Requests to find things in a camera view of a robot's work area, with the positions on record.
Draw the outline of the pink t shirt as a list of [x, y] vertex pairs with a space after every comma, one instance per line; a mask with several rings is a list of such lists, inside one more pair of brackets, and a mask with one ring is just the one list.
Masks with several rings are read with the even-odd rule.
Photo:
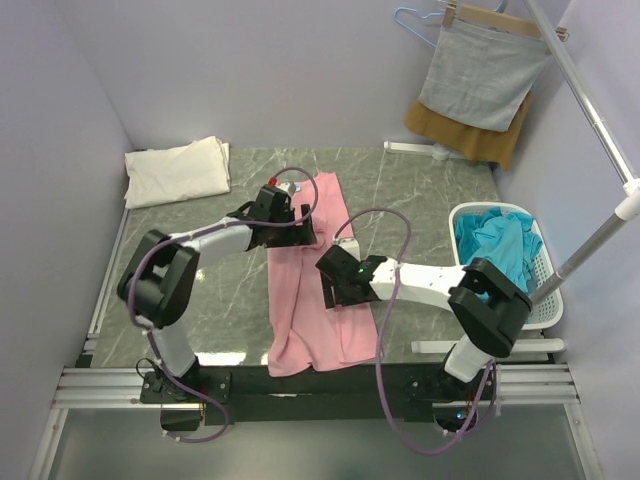
[[338, 228], [349, 218], [338, 177], [321, 173], [301, 182], [293, 204], [319, 201], [312, 213], [316, 243], [267, 250], [269, 320], [274, 339], [268, 371], [287, 377], [311, 367], [324, 372], [374, 358], [377, 329], [367, 304], [327, 309], [316, 262], [331, 246]]

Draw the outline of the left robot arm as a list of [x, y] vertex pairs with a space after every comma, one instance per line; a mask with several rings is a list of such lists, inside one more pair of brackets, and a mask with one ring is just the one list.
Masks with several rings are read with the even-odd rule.
[[187, 232], [150, 230], [140, 241], [118, 285], [132, 323], [143, 330], [165, 377], [164, 389], [176, 401], [193, 399], [200, 388], [200, 362], [180, 319], [187, 309], [200, 263], [256, 247], [308, 246], [316, 242], [313, 201], [293, 205], [301, 188], [293, 182], [263, 185], [253, 201], [218, 222]]

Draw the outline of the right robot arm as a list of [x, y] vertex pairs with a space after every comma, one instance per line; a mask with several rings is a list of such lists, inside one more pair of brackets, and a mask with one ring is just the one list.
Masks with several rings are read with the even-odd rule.
[[460, 399], [493, 359], [508, 357], [533, 304], [526, 293], [487, 259], [437, 267], [371, 255], [359, 260], [333, 245], [316, 262], [325, 307], [402, 300], [450, 311], [464, 335], [444, 362], [439, 387]]

